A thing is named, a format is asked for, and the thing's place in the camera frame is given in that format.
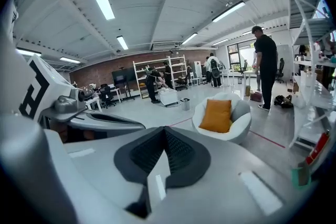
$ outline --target backpack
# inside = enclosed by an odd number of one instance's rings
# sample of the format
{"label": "backpack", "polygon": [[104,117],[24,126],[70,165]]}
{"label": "backpack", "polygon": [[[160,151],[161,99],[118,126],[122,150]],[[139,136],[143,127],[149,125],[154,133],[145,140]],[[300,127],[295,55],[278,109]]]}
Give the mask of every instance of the backpack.
{"label": "backpack", "polygon": [[212,59],[211,62],[210,62],[210,66],[211,66],[211,69],[214,69],[214,68],[218,68],[217,67],[217,62],[215,59]]}
{"label": "backpack", "polygon": [[212,76],[217,79],[219,78],[219,69],[215,59],[212,59],[210,62]]}

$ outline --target orange cushion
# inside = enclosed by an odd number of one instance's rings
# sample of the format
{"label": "orange cushion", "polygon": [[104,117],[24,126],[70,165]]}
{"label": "orange cushion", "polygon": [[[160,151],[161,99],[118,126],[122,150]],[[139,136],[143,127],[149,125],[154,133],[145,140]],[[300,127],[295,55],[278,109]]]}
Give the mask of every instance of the orange cushion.
{"label": "orange cushion", "polygon": [[230,130],[230,117],[231,100],[208,99],[199,128],[217,133],[227,133]]}

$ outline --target television screen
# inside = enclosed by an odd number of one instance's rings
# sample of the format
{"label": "television screen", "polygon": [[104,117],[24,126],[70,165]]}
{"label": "television screen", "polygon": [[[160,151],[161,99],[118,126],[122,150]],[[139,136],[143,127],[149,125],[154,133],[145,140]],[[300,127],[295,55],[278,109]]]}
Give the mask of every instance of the television screen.
{"label": "television screen", "polygon": [[118,82],[122,82],[123,80],[128,81],[128,82],[136,80],[134,68],[125,68],[122,70],[113,71],[112,77],[113,77],[114,84],[117,84]]}

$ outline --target green object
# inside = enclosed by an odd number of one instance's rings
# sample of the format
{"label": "green object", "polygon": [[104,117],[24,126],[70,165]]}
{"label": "green object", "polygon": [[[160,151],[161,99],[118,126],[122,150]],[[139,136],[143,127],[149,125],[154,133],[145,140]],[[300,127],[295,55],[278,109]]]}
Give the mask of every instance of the green object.
{"label": "green object", "polygon": [[311,183],[311,177],[310,175],[305,175],[306,171],[303,167],[298,167],[295,169],[292,169],[292,183],[293,186],[302,189],[310,185]]}

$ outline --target red object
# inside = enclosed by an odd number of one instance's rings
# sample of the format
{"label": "red object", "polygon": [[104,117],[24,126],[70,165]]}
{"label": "red object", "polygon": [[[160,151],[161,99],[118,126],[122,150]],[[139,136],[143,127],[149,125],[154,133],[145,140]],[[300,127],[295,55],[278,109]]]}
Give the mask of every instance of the red object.
{"label": "red object", "polygon": [[309,165],[313,163],[313,161],[319,156],[328,140],[329,140],[329,132],[323,133],[313,151],[306,158],[306,162]]}

